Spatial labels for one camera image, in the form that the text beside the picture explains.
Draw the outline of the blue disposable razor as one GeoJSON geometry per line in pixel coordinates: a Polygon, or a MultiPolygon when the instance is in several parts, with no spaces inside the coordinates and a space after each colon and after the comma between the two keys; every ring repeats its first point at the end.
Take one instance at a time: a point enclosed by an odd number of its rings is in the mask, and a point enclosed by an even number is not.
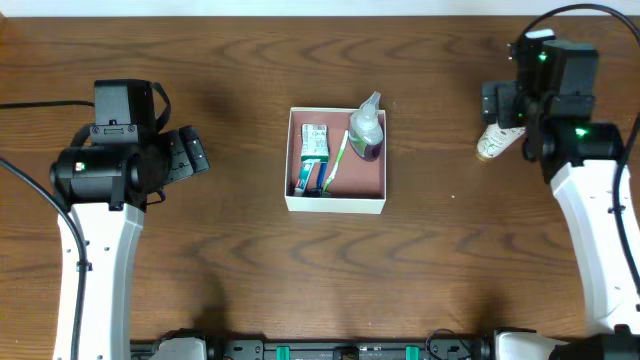
{"type": "Polygon", "coordinates": [[[306,197],[326,197],[324,187],[324,180],[327,170],[327,163],[319,163],[319,170],[316,177],[316,187],[312,189],[307,189],[304,193],[306,197]]]}

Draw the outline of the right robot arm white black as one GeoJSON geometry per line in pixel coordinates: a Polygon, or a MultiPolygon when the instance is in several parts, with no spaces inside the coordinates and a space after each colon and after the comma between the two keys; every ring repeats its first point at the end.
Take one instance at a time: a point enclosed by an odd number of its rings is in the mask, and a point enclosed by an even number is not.
{"type": "Polygon", "coordinates": [[[566,219],[582,282],[587,336],[562,341],[498,330],[491,359],[636,359],[639,356],[639,225],[617,127],[591,120],[599,54],[589,43],[531,31],[511,46],[514,81],[482,86],[479,159],[522,138],[566,219]]]}

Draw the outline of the small green white carton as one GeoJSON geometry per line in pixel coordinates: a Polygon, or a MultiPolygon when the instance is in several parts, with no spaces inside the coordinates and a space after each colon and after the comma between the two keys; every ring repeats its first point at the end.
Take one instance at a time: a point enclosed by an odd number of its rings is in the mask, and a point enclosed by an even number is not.
{"type": "Polygon", "coordinates": [[[302,162],[327,163],[329,160],[328,127],[322,124],[303,124],[301,128],[302,162]]]}

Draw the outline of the green white toothpaste tube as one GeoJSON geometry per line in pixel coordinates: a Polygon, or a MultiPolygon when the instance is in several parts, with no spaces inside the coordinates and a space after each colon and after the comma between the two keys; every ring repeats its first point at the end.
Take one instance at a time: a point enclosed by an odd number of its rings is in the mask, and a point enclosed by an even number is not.
{"type": "Polygon", "coordinates": [[[305,161],[302,163],[302,166],[299,172],[299,177],[294,187],[294,193],[293,193],[294,196],[302,197],[304,195],[314,166],[315,166],[315,162],[305,161]]]}

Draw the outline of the clear pump bottle dark liquid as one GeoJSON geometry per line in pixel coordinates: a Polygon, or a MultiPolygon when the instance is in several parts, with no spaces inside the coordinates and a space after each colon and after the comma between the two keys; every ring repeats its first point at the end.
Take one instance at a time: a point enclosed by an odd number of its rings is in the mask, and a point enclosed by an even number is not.
{"type": "Polygon", "coordinates": [[[378,158],[384,140],[379,122],[381,94],[374,92],[350,117],[349,142],[355,153],[371,162],[378,158]]]}

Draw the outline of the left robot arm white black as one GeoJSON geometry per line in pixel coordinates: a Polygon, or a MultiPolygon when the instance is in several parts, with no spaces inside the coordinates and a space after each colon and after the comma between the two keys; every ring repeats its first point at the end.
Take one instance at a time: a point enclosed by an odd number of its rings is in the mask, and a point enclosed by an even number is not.
{"type": "Polygon", "coordinates": [[[149,195],[209,168],[191,126],[166,130],[171,109],[155,82],[98,80],[95,119],[80,128],[50,168],[62,277],[54,356],[128,359],[137,244],[149,195]]]}

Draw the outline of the white patterned squeeze tube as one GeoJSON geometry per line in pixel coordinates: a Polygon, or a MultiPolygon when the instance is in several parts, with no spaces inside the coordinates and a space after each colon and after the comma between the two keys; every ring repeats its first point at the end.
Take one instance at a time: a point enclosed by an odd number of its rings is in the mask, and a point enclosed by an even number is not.
{"type": "Polygon", "coordinates": [[[481,161],[489,161],[499,156],[525,133],[524,127],[503,129],[497,123],[490,124],[478,140],[476,156],[481,161]]]}

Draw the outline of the green white toothbrush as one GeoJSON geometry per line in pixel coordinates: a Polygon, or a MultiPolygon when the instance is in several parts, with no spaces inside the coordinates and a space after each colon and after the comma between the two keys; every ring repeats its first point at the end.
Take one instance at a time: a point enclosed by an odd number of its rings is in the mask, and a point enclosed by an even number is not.
{"type": "Polygon", "coordinates": [[[345,130],[343,138],[342,138],[341,146],[339,148],[339,151],[338,151],[336,160],[334,162],[334,165],[333,165],[333,167],[331,169],[331,172],[329,173],[329,175],[328,175],[328,177],[327,177],[326,181],[324,182],[323,187],[321,189],[322,190],[321,191],[321,196],[322,197],[330,197],[330,195],[328,193],[328,187],[331,184],[331,182],[334,180],[334,178],[335,178],[335,176],[336,176],[336,174],[338,172],[339,164],[340,164],[341,159],[342,159],[342,157],[344,155],[348,140],[349,140],[349,130],[345,130]]]}

